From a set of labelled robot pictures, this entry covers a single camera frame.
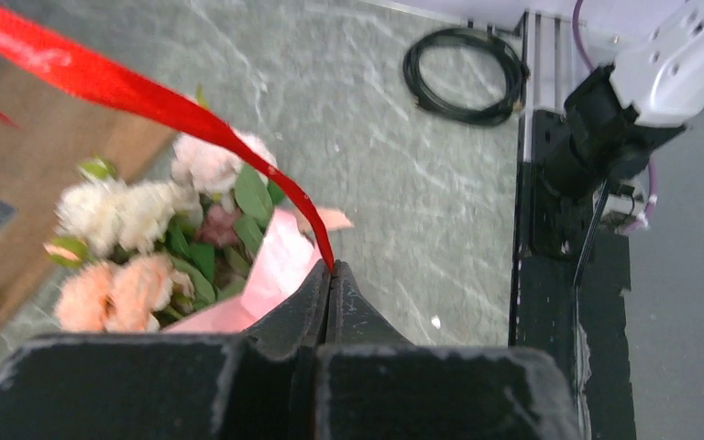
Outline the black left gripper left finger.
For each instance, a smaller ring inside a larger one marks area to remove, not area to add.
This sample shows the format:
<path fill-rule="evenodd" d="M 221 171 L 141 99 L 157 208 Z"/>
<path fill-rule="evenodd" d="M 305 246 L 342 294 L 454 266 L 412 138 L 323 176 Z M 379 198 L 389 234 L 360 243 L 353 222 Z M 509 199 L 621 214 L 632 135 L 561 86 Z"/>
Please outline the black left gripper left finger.
<path fill-rule="evenodd" d="M 225 334 L 50 334 L 0 368 L 0 439 L 310 439 L 318 316 Z"/>

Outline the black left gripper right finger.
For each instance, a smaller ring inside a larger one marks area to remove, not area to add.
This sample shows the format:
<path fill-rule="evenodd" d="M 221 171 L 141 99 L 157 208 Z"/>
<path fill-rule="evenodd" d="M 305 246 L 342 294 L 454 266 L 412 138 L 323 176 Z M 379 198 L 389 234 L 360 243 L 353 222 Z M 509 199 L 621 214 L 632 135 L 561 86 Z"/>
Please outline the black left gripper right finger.
<path fill-rule="evenodd" d="M 314 439 L 579 439 L 571 389 L 527 347 L 327 344 Z"/>

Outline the red ribbon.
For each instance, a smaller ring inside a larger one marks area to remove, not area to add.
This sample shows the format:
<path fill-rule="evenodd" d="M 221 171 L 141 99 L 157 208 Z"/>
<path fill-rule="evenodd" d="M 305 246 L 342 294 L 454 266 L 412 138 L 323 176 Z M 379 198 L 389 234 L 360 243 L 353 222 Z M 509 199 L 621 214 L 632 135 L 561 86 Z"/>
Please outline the red ribbon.
<path fill-rule="evenodd" d="M 188 98 L 0 6 L 0 56 L 77 98 L 125 111 L 227 148 L 273 180 L 308 220 L 328 267 L 327 229 L 303 189 L 248 147 L 222 119 Z"/>

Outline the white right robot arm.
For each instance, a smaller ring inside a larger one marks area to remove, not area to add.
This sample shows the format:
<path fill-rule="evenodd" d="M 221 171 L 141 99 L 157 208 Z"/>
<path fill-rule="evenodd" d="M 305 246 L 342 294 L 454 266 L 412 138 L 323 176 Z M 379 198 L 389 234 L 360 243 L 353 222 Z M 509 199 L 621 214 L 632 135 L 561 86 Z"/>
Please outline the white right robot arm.
<path fill-rule="evenodd" d="M 704 1 L 596 68 L 565 100 L 567 136 L 543 162 L 551 193 L 580 199 L 631 179 L 704 109 Z"/>

